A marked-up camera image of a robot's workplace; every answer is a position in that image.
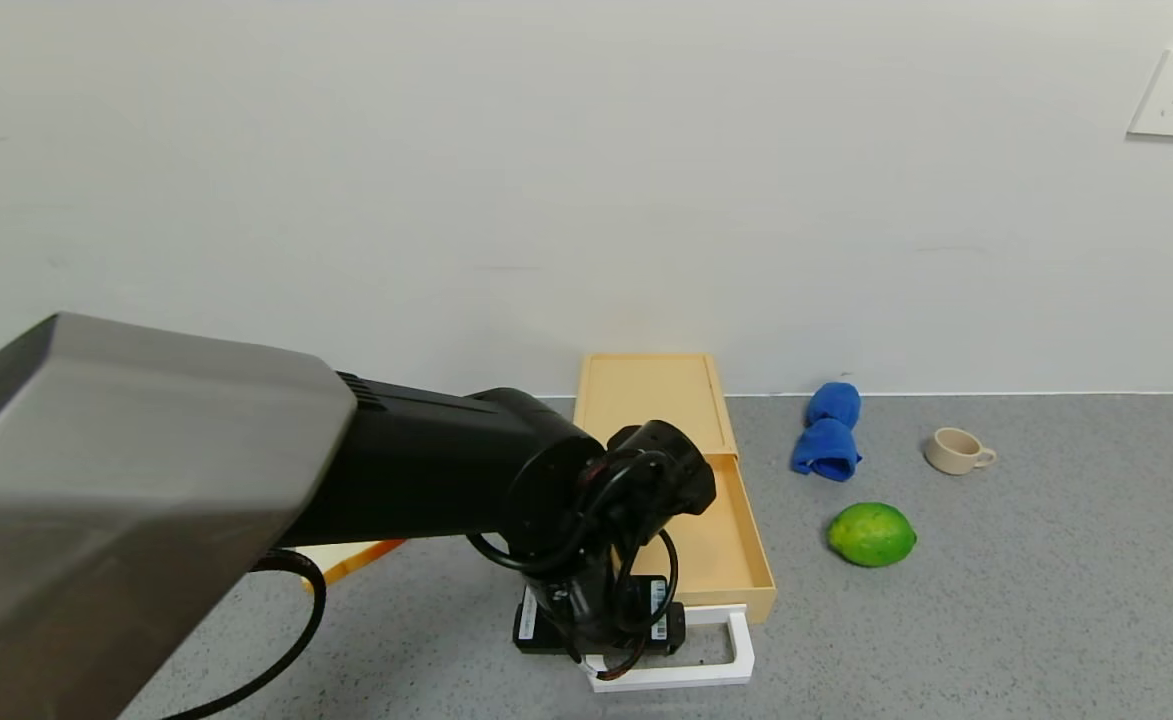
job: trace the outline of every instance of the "green citrus fruit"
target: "green citrus fruit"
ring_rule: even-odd
[[[852,564],[883,568],[910,555],[915,530],[896,507],[859,502],[830,523],[827,542]]]

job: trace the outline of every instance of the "barcode label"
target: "barcode label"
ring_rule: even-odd
[[[649,607],[649,613],[652,614],[665,602],[665,580],[653,580],[653,592],[650,593],[650,597],[651,606]],[[663,616],[653,625],[653,639],[656,641],[664,641],[665,639],[665,618],[667,617]]]
[[[530,641],[533,629],[537,624],[537,600],[533,597],[533,589],[523,587],[523,609],[518,611],[518,639]]]

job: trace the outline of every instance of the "wooden drawer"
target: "wooden drawer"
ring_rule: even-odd
[[[679,552],[676,598],[685,605],[745,603],[747,619],[762,623],[777,584],[750,509],[737,444],[710,355],[590,355],[582,366],[572,421],[606,442],[624,424],[651,419],[676,424],[716,471],[716,502],[701,515],[667,524]],[[640,551],[636,573],[669,573],[665,546]]]

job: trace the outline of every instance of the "beige cup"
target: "beige cup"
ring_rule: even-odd
[[[942,428],[924,446],[928,464],[948,475],[962,475],[974,468],[985,468],[998,457],[982,441],[961,428]]]

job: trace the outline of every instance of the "blue towel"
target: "blue towel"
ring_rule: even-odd
[[[848,424],[833,417],[823,417],[804,430],[795,454],[791,455],[791,469],[807,475],[815,473],[823,478],[845,482],[857,469],[857,443],[852,439]]]
[[[825,383],[809,401],[804,423],[814,424],[820,419],[833,417],[852,429],[860,415],[861,396],[857,395],[857,388],[850,383]]]
[[[845,482],[857,469],[861,455],[852,427],[861,415],[861,396],[850,383],[825,383],[804,414],[807,428],[795,442],[791,469]]]

